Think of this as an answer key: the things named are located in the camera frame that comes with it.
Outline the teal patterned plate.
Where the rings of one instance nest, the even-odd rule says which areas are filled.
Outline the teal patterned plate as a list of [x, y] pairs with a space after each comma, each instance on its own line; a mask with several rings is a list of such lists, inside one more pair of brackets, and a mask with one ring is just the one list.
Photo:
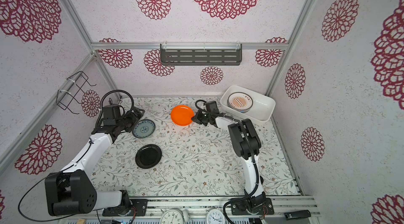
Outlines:
[[132, 130], [132, 134], [135, 138], [144, 139], [151, 136], [155, 131], [155, 123], [150, 119], [144, 119], [138, 122], [138, 124]]

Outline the orange plastic plate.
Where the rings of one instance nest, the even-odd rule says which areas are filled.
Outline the orange plastic plate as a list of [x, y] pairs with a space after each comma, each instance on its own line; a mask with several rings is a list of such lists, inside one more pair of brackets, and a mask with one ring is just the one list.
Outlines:
[[188, 126], [193, 121], [192, 118], [194, 117], [193, 110], [185, 105], [178, 105], [171, 110], [170, 118], [172, 122], [178, 126]]

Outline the orange sunburst plate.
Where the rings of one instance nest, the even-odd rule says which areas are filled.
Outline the orange sunburst plate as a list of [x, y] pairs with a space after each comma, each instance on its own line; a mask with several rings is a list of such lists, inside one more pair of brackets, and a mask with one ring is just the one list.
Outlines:
[[227, 104], [233, 110], [244, 113], [252, 108], [254, 101], [244, 92], [234, 92], [228, 97]]

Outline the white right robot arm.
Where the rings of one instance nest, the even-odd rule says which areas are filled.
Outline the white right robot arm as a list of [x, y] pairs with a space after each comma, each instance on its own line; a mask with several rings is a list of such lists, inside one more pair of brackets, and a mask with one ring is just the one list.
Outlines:
[[245, 178], [244, 195], [224, 204], [224, 216], [228, 217], [227, 207], [232, 207], [233, 215], [273, 215], [274, 207], [263, 189], [263, 179], [258, 169], [262, 143], [252, 121], [235, 119], [220, 112], [215, 101], [200, 99], [195, 102], [195, 107], [197, 112], [191, 120], [199, 125], [227, 129], [233, 150], [242, 160]]

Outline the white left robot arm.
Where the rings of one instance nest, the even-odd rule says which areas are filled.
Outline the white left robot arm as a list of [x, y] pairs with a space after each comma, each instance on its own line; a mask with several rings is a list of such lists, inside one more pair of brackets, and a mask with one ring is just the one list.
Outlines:
[[45, 179], [47, 209], [51, 216], [85, 214], [100, 209], [116, 215], [129, 213], [132, 202], [126, 190], [98, 191], [90, 176], [104, 152], [122, 132], [131, 132], [144, 113], [137, 107], [122, 113], [117, 104], [102, 108], [88, 144], [60, 172], [51, 173]]

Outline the white plastic bin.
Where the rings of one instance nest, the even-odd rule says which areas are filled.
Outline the white plastic bin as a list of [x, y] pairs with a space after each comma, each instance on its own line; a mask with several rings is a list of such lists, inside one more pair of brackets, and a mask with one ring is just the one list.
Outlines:
[[241, 119], [250, 119], [257, 125], [269, 122], [276, 102], [265, 95], [240, 86], [230, 86], [220, 99], [221, 108]]

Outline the black plastic plate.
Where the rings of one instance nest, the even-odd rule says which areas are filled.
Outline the black plastic plate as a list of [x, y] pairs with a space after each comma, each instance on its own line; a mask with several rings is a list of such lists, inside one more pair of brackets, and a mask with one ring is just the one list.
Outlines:
[[135, 162], [142, 169], [155, 167], [162, 158], [162, 150], [155, 144], [143, 146], [135, 156]]

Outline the right white clock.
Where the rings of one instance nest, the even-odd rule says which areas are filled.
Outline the right white clock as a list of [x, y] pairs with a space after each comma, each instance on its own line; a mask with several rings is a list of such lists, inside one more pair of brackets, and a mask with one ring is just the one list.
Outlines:
[[225, 224], [226, 218], [224, 214], [218, 209], [211, 209], [207, 211], [206, 224]]

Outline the white clock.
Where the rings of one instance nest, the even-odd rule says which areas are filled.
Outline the white clock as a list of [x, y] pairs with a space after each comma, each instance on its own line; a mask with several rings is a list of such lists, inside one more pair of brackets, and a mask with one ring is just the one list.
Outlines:
[[218, 209], [211, 209], [207, 211], [206, 224], [225, 224], [226, 218], [224, 214]]
[[160, 224], [185, 224], [184, 214], [178, 209], [167, 210], [162, 214]]

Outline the left white clock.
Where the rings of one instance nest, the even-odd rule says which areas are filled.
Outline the left white clock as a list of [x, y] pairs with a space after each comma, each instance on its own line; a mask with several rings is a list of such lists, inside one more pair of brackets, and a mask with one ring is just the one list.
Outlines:
[[178, 209], [167, 210], [162, 214], [160, 224], [185, 224], [184, 214]]

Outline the grey wall shelf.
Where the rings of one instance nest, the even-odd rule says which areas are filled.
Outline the grey wall shelf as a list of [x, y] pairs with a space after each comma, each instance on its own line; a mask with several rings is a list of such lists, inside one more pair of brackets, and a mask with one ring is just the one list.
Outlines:
[[164, 66], [239, 66], [243, 59], [242, 49], [241, 44], [221, 48], [161, 44], [160, 60]]

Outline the black clip on rail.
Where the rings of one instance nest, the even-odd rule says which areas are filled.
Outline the black clip on rail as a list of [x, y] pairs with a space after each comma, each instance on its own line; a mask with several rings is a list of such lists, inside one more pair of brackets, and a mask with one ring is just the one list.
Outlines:
[[311, 217], [311, 212], [309, 210], [299, 210], [293, 212], [284, 213], [286, 220], [300, 220], [307, 219]]

